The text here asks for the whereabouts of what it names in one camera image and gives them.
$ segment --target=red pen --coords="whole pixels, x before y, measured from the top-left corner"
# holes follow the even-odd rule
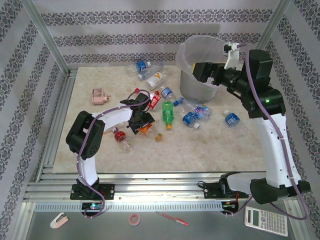
[[[167,215],[167,214],[165,214],[163,212],[159,212],[159,211],[156,211],[156,213],[161,215],[161,216],[163,216],[163,217],[165,217],[165,218],[167,218],[167,219],[173,220],[173,221],[175,221],[175,222],[177,222],[179,224],[182,224],[182,225],[185,225],[185,226],[189,225],[186,221],[182,220],[181,218],[169,216],[169,215]]]

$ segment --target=calculator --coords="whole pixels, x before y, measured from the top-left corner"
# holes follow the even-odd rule
[[[247,206],[244,213],[244,224],[269,233],[288,236],[287,217],[285,215]]]

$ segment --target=patterned wallpaper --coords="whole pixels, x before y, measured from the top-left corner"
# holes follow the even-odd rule
[[[315,0],[291,2],[266,46],[274,59],[272,86],[282,91],[296,168],[310,182],[304,195],[311,239],[320,239],[320,8]]]
[[[70,68],[137,60],[174,64],[192,35],[256,44],[278,0],[35,2]]]
[[[11,239],[64,76],[20,1],[0,1],[0,240]]]

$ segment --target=marble tabletop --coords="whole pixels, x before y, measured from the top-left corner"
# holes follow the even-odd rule
[[[166,84],[180,97],[180,70],[170,68],[172,75]],[[94,106],[92,89],[103,88],[111,94],[110,101]],[[125,67],[80,67],[77,72],[68,111],[57,149],[53,172],[75,173],[76,158],[66,144],[66,136],[81,111],[96,113],[114,107],[135,88],[146,89],[146,83],[138,78],[129,78]],[[257,129],[241,102],[220,86],[214,98],[206,103],[213,110],[207,122],[200,122],[198,130],[188,128],[180,116],[176,116],[172,130],[166,130],[162,111],[150,112],[157,129],[163,134],[160,142],[142,134],[134,135],[124,125],[121,130],[133,137],[134,148],[126,153],[120,150],[113,133],[102,137],[96,156],[98,173],[131,172],[211,172],[211,171],[265,171],[264,154]],[[234,132],[225,123],[224,110],[235,112],[248,128],[248,134],[235,138]]]

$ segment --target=tape roll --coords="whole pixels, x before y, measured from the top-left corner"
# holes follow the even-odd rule
[[[131,226],[137,226],[138,224],[140,223],[140,216],[137,214],[137,213],[134,213],[132,214],[130,217],[129,217],[129,224]]]

